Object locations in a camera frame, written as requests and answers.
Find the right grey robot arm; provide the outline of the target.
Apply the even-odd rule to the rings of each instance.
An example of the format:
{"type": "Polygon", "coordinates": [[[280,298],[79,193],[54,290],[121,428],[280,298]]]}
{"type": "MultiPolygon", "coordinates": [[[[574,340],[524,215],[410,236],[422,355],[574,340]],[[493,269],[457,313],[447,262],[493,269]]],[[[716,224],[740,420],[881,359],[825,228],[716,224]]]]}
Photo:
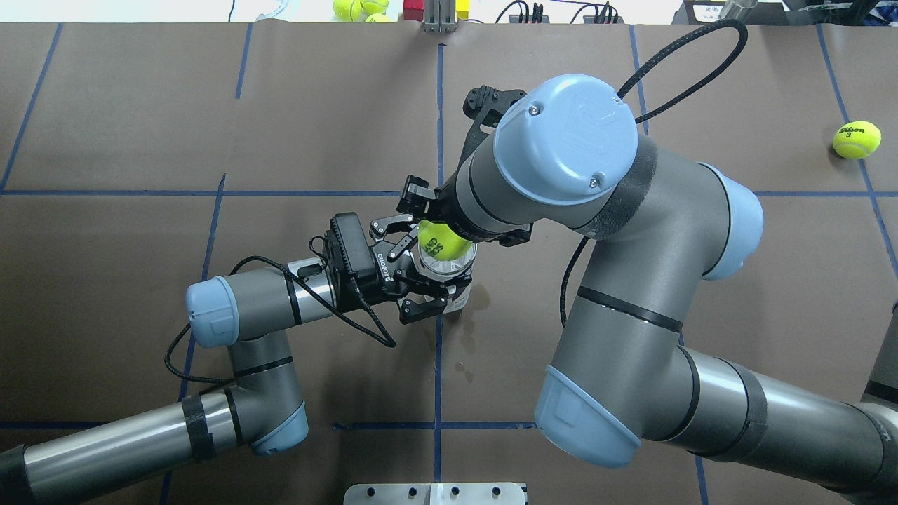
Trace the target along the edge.
{"type": "Polygon", "coordinates": [[[408,177],[398,211],[492,242],[549,220],[594,240],[546,370],[535,423],[571,456],[616,468],[643,440],[896,502],[896,389],[856,405],[680,343],[703,279],[760,243],[756,195],[638,133],[615,89],[556,76],[517,100],[444,185],[408,177]]]}

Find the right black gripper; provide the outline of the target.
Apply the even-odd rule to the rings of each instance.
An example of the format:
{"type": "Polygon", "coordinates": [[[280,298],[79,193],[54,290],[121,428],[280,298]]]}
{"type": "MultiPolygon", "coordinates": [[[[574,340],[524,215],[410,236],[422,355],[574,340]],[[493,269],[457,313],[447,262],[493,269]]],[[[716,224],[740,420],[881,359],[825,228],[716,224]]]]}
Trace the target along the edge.
{"type": "Polygon", "coordinates": [[[426,180],[408,175],[402,185],[396,211],[411,215],[416,222],[422,220],[442,224],[453,222],[457,217],[457,208],[451,199],[455,179],[453,175],[445,184],[430,189],[426,180]]]}

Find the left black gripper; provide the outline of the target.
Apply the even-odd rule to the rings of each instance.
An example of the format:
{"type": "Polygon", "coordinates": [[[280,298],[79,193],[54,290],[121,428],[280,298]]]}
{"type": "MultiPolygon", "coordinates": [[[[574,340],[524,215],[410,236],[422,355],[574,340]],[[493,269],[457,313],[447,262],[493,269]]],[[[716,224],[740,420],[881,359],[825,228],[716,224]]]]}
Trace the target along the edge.
{"type": "Polygon", "coordinates": [[[341,313],[396,301],[400,323],[459,312],[467,304],[472,275],[430,278],[413,266],[420,219],[408,213],[370,221],[369,246],[356,213],[340,213],[328,228],[328,268],[333,282],[335,307],[341,313]]]}

